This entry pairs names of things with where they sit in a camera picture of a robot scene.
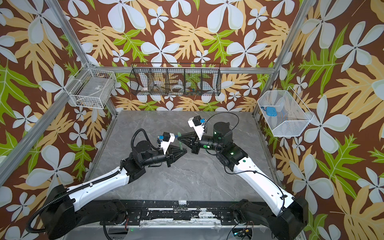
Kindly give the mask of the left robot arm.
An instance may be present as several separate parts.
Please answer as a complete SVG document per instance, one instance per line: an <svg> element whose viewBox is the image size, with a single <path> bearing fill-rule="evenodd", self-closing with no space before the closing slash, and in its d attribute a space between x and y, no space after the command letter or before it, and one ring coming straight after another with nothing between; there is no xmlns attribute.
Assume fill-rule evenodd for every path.
<svg viewBox="0 0 384 240"><path fill-rule="evenodd" d="M166 163L168 167L183 157L188 151L172 143L178 140L182 144L188 134L174 135L164 132L158 137L158 146L148 138L135 144L139 129L131 139L132 152L112 171L69 188L58 185L49 194L44 205L29 219L26 231L31 234L45 233L50 240L56 240L74 228L100 222L120 224L127 220L127 208L120 200L102 203L97 199L102 195L138 180L146 173L146 168L159 167Z"/></svg>

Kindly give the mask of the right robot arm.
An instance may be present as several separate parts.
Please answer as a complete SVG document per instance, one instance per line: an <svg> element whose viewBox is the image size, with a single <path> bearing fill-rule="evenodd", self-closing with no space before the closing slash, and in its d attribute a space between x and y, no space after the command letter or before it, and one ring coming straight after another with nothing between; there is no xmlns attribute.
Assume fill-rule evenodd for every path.
<svg viewBox="0 0 384 240"><path fill-rule="evenodd" d="M230 124L217 122L213 135L207 136L205 119L190 118L188 124L193 132L182 134L178 140L187 145L192 153L201 149L213 150L229 175L245 180L265 201L265 205L241 200L232 207L238 224L253 222L268 227L279 240L293 240L308 224L308 202L295 198L260 170L249 155L233 140Z"/></svg>

